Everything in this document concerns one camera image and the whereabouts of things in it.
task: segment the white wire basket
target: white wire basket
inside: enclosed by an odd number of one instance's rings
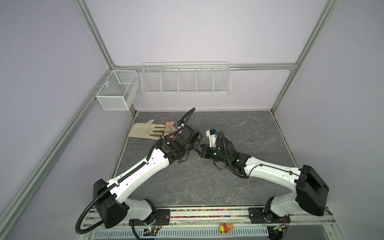
[[[229,64],[143,67],[144,94],[230,93]]]
[[[136,71],[113,70],[96,97],[105,110],[129,110],[139,85]]]

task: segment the wire rack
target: wire rack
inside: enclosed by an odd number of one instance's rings
[[[144,94],[228,94],[231,92],[229,63],[143,66],[141,88]]]
[[[96,97],[105,110],[129,110],[139,85],[136,71],[113,70]]]

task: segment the robotic arm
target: robotic arm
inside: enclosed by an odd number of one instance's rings
[[[263,211],[253,217],[259,223],[280,222],[286,214],[303,210],[316,216],[324,215],[329,188],[312,167],[285,167],[237,152],[224,133],[215,129],[206,131],[210,144],[200,145],[202,133],[187,124],[194,110],[191,109],[178,121],[177,131],[157,140],[149,154],[136,165],[108,182],[100,179],[94,184],[94,200],[80,215],[75,227],[76,233],[89,232],[103,223],[106,228],[111,228],[126,218],[152,224],[157,216],[154,204],[149,199],[128,199],[129,195],[157,171],[176,160],[182,162],[181,159],[190,151],[196,151],[200,157],[211,159],[214,163],[225,163],[224,168],[238,177],[259,177],[292,190],[281,197],[269,198]],[[98,210],[101,221],[87,229],[81,229],[81,222],[93,205]]]

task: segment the white mesh basket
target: white mesh basket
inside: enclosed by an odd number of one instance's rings
[[[144,94],[196,94],[231,92],[229,65],[143,68]]]
[[[105,110],[129,110],[139,85],[136,71],[113,70],[96,97]]]

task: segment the metal beam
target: metal beam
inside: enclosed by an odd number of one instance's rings
[[[299,58],[297,59],[296,65],[297,68],[295,70],[291,70],[290,75],[288,76],[287,81],[285,82],[283,88],[281,89],[275,103],[272,107],[272,112],[276,112],[277,108],[281,104],[285,94],[287,93],[289,87],[291,86],[292,82],[295,80],[297,73],[300,71],[300,69],[303,67],[305,61],[307,60],[311,50],[313,49],[316,41],[319,39],[321,33],[324,30],[324,27],[326,26],[328,20],[333,15],[336,7],[339,5],[340,0],[328,0],[325,4],[325,7],[323,8],[323,11],[321,12],[321,15],[319,19],[316,22],[316,25],[314,29],[311,32],[310,37],[308,38],[303,50],[301,51]]]
[[[28,207],[29,203],[36,195],[40,186],[51,172],[53,166],[64,152],[65,148],[79,129],[80,125],[88,115],[96,101],[96,93],[100,90],[101,85],[111,73],[108,70],[100,79],[97,86],[89,94],[85,102],[81,105],[75,116],[70,120],[59,137],[55,140],[49,151],[45,154],[39,165],[30,175],[26,183],[17,193],[11,204],[0,217],[0,240],[7,238],[17,221]]]
[[[219,65],[201,65],[201,66],[219,66]],[[196,68],[200,65],[151,65],[151,68]],[[143,66],[117,66],[115,70],[134,70],[142,71]],[[245,63],[245,64],[230,64],[229,70],[294,70],[296,63]]]
[[[98,48],[101,57],[103,58],[105,65],[108,69],[112,69],[115,64],[112,61],[112,58],[108,52],[107,46],[105,45],[100,32],[96,26],[95,21],[91,15],[91,12],[85,2],[85,0],[73,0],[74,5],[77,8],[77,11],[80,14],[81,19],[84,22],[85,27],[87,28],[91,38],[93,39],[96,47]]]

